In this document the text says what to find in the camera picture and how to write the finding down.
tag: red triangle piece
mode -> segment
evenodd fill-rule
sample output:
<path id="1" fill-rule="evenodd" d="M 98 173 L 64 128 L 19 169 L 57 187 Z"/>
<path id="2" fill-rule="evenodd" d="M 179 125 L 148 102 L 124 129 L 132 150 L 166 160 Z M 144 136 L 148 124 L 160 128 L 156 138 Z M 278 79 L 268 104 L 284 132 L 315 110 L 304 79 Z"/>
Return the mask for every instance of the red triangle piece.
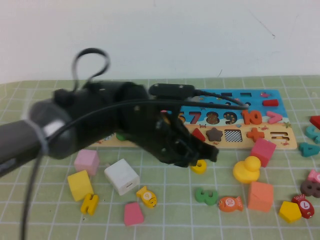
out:
<path id="1" fill-rule="evenodd" d="M 200 139 L 202 142 L 206 140 L 206 137 L 200 132 L 198 128 L 193 130 L 192 135 L 195 136 L 197 139 Z"/>
<path id="2" fill-rule="evenodd" d="M 320 130 L 320 116 L 310 117 L 310 123 L 312 123 L 316 128 Z"/>

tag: yellow duck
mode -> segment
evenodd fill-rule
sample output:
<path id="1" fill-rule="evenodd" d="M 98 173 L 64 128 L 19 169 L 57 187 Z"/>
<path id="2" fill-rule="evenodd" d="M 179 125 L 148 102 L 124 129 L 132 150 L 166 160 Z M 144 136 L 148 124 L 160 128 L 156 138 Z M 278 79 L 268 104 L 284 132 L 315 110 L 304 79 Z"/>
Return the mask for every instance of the yellow duck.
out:
<path id="1" fill-rule="evenodd" d="M 233 176 L 243 184 L 258 180 L 261 162 L 256 156 L 248 156 L 244 161 L 237 162 L 233 167 Z"/>

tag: cutting mat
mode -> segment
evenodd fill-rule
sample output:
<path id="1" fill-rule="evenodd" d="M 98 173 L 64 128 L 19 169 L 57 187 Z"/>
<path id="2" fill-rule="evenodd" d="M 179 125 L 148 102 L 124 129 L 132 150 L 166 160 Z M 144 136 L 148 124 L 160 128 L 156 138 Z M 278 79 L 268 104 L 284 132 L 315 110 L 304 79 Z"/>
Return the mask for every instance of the cutting mat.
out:
<path id="1" fill-rule="evenodd" d="M 199 89 L 278 89 L 298 143 L 312 141 L 303 132 L 309 116 L 320 115 L 320 77 L 251 77 L 132 80 L 151 86 L 168 82 L 192 84 Z M 19 120 L 28 92 L 29 103 L 46 99 L 52 90 L 72 87 L 72 81 L 23 81 L 0 86 L 1 124 Z M 298 150 L 276 150 L 259 181 L 274 186 L 274 206 L 269 213 L 246 209 L 243 212 L 220 212 L 217 206 L 199 204 L 194 191 L 217 189 L 219 196 L 241 196 L 247 203 L 248 185 L 239 184 L 232 167 L 250 153 L 243 149 L 222 149 L 217 163 L 208 163 L 207 172 L 197 175 L 188 168 L 160 163 L 139 148 L 98 148 L 100 168 L 91 178 L 100 202 L 94 216 L 82 215 L 80 202 L 74 202 L 67 176 L 75 169 L 75 155 L 64 160 L 44 158 L 35 185 L 29 218 L 30 240 L 318 240 L 320 238 L 320 199 L 308 197 L 315 208 L 312 219 L 285 223 L 278 216 L 282 201 L 298 194 L 301 182 L 311 169 L 320 171 L 320 154 L 301 157 Z M 125 158 L 158 198 L 155 209 L 147 209 L 144 224 L 125 227 L 125 203 L 137 201 L 135 191 L 119 196 L 104 176 L 106 163 Z M 18 239 L 21 206 L 29 163 L 0 179 L 0 236 L 2 240 Z"/>

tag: yellow pentagon block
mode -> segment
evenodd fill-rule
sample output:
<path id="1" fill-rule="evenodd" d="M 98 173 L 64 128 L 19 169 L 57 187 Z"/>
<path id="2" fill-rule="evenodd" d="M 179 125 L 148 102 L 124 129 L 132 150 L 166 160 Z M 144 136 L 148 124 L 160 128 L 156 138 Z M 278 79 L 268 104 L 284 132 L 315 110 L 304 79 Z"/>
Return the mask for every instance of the yellow pentagon block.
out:
<path id="1" fill-rule="evenodd" d="M 279 216 L 290 224 L 299 220 L 302 215 L 298 204 L 289 201 L 284 201 L 281 205 Z"/>
<path id="2" fill-rule="evenodd" d="M 76 202 L 84 199 L 87 194 L 94 194 L 94 190 L 91 186 L 86 170 L 72 174 L 68 176 L 67 179 L 71 194 Z"/>

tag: brown star piece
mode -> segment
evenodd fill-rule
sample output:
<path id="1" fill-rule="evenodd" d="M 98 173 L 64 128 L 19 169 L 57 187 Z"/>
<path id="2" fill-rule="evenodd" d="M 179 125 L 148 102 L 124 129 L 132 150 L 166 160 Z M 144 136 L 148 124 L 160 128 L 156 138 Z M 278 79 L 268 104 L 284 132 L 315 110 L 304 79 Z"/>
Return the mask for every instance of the brown star piece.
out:
<path id="1" fill-rule="evenodd" d="M 221 142 L 223 132 L 213 127 L 211 130 L 205 132 L 210 142 L 217 141 Z"/>

